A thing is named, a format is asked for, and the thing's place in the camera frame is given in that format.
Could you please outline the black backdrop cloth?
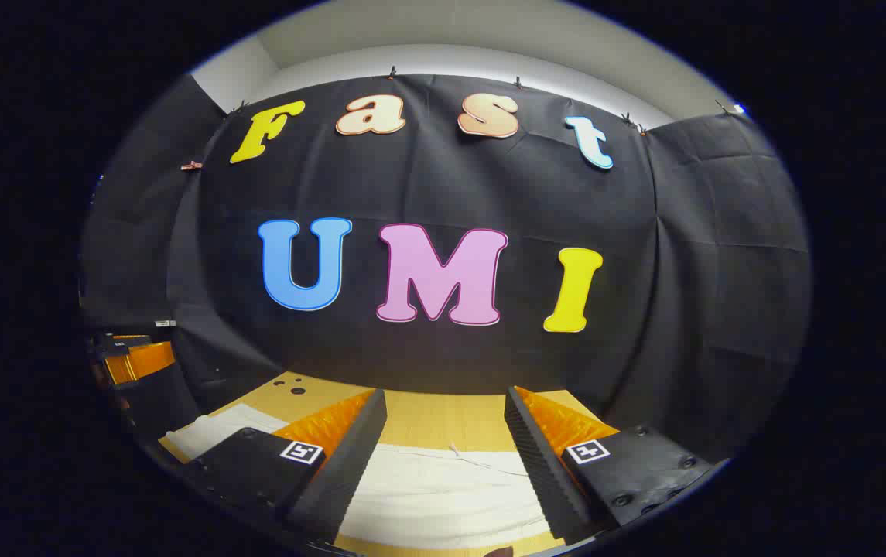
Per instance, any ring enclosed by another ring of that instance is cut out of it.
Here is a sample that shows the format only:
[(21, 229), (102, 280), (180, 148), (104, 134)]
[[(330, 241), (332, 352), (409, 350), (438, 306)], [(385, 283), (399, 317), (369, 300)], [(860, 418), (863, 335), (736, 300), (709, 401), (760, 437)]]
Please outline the black backdrop cloth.
[(234, 115), (185, 78), (111, 160), (80, 261), (92, 326), (175, 323), (201, 413), (283, 371), (516, 384), (711, 461), (769, 416), (811, 290), (799, 198), (751, 119), (643, 137), (457, 75), (341, 80)]

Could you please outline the white jeans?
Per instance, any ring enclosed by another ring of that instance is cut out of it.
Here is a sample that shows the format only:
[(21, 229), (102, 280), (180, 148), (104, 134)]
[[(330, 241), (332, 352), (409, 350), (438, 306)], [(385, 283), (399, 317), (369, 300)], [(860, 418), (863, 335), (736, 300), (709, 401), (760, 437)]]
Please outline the white jeans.
[(528, 555), (551, 533), (502, 395), (389, 391), (387, 420), (334, 544), (383, 557)]

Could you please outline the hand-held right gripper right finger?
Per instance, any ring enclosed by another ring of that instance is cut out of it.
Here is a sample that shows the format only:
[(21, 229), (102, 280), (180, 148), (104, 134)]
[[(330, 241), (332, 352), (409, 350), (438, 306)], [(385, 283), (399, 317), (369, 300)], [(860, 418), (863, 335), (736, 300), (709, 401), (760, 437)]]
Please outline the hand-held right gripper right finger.
[(613, 428), (520, 387), (504, 419), (552, 535), (569, 544), (643, 525), (716, 469), (655, 428)]

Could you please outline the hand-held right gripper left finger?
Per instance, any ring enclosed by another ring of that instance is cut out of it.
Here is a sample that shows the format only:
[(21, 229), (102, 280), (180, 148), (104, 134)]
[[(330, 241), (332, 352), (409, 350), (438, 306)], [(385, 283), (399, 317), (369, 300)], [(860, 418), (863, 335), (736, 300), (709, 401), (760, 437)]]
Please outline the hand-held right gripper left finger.
[(368, 389), (276, 432), (242, 426), (180, 478), (270, 535), (333, 544), (386, 419), (383, 389)]

